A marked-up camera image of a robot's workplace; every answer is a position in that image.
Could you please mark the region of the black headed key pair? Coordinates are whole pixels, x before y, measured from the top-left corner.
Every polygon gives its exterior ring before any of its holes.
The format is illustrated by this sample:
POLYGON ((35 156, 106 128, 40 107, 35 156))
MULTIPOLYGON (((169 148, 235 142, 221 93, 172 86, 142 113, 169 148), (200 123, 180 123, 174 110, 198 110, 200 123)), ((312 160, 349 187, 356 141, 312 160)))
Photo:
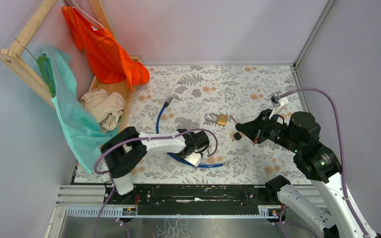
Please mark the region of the black headed key pair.
MULTIPOLYGON (((235 125, 238 124, 237 121, 234 119, 234 117, 233 117, 232 115, 230 115, 230 120, 231 120, 235 125)), ((241 136, 241 134, 237 131, 237 132, 235 132, 235 133, 233 134, 233 138, 234 138, 234 140, 239 141, 240 139, 242 139, 242 136, 241 136)))

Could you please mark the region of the brass padlock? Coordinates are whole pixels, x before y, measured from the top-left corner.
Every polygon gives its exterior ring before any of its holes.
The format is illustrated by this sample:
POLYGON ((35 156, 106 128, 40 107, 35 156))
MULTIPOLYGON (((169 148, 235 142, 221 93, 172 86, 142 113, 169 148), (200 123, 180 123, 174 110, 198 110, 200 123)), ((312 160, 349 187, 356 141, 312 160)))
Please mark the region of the brass padlock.
POLYGON ((207 122, 213 122, 215 124, 225 126, 228 122, 229 116, 224 114, 208 113, 204 116, 204 118, 207 122))

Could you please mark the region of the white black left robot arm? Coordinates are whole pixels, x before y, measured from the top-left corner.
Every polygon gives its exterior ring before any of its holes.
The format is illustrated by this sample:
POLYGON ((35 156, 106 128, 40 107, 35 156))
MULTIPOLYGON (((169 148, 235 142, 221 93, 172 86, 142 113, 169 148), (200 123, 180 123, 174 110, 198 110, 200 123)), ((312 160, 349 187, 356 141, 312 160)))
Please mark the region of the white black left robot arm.
POLYGON ((127 204, 134 197, 131 172, 145 156, 171 153, 196 166, 202 159, 200 151, 208 146, 209 138, 204 130, 178 129, 164 134, 147 134, 129 126, 102 145, 99 161, 105 161, 113 179, 115 198, 127 204))

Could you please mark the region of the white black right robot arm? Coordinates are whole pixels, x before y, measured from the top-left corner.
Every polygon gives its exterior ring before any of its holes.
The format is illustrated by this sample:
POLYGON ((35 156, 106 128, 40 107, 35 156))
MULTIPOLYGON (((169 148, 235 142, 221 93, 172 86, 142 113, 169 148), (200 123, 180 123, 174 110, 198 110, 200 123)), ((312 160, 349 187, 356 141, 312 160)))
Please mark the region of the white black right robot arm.
POLYGON ((281 202, 291 208, 309 224, 310 232, 317 238, 381 238, 361 215, 354 200, 344 195, 342 166, 335 153, 319 141, 320 125, 314 116, 295 112, 289 123, 280 123, 280 117, 268 109, 235 128, 255 144, 268 139, 293 152, 296 167, 311 181, 330 212, 310 202, 283 176, 266 183, 266 201, 281 202))

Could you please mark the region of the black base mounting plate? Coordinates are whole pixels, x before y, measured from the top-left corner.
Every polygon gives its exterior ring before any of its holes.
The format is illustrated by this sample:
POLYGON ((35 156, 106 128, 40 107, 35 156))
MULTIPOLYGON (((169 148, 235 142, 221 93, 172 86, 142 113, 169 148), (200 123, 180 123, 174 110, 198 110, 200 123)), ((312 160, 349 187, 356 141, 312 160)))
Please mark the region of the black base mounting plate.
POLYGON ((105 202, 127 205, 141 216, 260 215, 260 208, 276 216, 284 207, 263 185, 137 184, 125 195, 111 190, 105 186, 105 202))

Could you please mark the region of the beige crumpled cloth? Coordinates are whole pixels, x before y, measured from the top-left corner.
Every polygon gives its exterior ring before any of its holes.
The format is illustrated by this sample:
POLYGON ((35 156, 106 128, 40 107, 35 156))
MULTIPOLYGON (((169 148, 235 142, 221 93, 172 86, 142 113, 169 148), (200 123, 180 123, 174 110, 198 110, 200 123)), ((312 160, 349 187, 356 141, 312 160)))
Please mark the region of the beige crumpled cloth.
POLYGON ((115 130, 126 106, 125 98, 104 89, 93 89, 80 98, 83 107, 96 119, 103 132, 115 130))

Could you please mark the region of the teal cloth garment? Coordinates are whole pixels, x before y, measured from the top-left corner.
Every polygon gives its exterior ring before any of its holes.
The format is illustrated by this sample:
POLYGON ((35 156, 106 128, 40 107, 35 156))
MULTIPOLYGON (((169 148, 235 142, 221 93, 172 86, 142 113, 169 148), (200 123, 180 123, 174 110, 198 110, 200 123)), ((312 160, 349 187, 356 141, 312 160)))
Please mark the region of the teal cloth garment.
POLYGON ((102 132, 97 120, 77 100, 77 82, 69 67, 69 54, 51 45, 44 45, 42 53, 50 61, 50 72, 55 85, 55 96, 51 102, 56 109, 65 140, 77 161, 91 174, 101 156, 99 146, 113 138, 119 127, 102 132))

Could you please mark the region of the orange t-shirt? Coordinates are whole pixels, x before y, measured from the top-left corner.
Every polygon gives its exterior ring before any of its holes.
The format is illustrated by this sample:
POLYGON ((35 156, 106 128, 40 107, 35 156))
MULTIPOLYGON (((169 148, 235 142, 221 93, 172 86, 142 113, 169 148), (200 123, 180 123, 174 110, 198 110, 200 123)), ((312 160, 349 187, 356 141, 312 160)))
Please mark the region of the orange t-shirt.
POLYGON ((133 61, 109 30, 95 26, 73 7, 63 6, 62 14, 77 49, 85 52, 99 82, 125 82, 131 91, 135 85, 149 82, 150 75, 146 67, 133 61))

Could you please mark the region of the green clothes hanger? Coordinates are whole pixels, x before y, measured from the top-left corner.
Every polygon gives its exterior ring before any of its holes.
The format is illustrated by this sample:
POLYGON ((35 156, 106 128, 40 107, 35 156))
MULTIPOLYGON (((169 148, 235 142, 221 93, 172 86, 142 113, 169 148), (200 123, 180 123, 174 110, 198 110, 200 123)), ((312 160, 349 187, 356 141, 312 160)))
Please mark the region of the green clothes hanger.
POLYGON ((45 53, 43 53, 37 58, 36 62, 38 64, 43 80, 49 88, 51 98, 53 98, 56 95, 56 89, 51 60, 45 53))

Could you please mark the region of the pink clothes hanger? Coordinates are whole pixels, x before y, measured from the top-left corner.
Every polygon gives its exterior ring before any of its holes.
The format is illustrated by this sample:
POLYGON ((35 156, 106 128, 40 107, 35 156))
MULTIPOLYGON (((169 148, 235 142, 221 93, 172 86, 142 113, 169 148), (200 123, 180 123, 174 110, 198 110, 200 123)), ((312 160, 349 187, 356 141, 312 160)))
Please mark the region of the pink clothes hanger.
POLYGON ((86 17, 88 20, 91 20, 93 21, 94 23, 96 23, 98 26, 100 26, 101 28, 105 28, 99 21, 97 21, 96 19, 94 19, 92 16, 90 16, 89 14, 87 14, 84 10, 82 10, 78 3, 75 1, 75 0, 72 0, 73 2, 73 5, 74 5, 74 8, 76 8, 79 12, 82 13, 82 15, 84 15, 84 17, 86 17))

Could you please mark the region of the grey aluminium frame rail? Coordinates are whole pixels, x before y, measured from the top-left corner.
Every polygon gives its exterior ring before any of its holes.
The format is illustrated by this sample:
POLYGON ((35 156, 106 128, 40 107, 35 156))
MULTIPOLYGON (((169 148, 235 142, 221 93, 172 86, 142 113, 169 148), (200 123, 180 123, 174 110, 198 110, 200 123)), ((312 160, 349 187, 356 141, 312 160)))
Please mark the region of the grey aluminium frame rail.
POLYGON ((315 91, 321 93, 330 102, 336 123, 340 153, 340 159, 336 161, 336 164, 341 165, 341 171, 326 177, 328 182, 323 182, 321 180, 312 180, 314 182, 314 186, 322 195, 325 203, 327 204, 327 207, 332 214, 333 219, 335 220, 335 225, 329 229, 325 229, 324 234, 328 235, 328 233, 331 232, 333 235, 339 238, 362 238, 363 235, 368 235, 368 232, 363 227, 363 223, 356 213, 354 207, 355 201, 350 196, 350 192, 347 187, 346 173, 344 170, 345 157, 342 145, 341 126, 335 102, 325 91, 304 85, 303 82, 306 82, 307 80, 302 78, 303 75, 307 75, 307 71, 309 69, 312 69, 312 65, 308 64, 309 52, 311 51, 311 47, 314 45, 316 36, 320 32, 320 28, 325 23, 325 20, 335 3, 335 0, 325 1, 323 10, 319 14, 319 17, 314 24, 314 27, 310 32, 306 43, 304 44, 300 54, 294 62, 294 70, 301 86, 297 92, 306 100, 304 108, 309 112, 312 110, 310 102, 307 100, 306 91, 315 91))

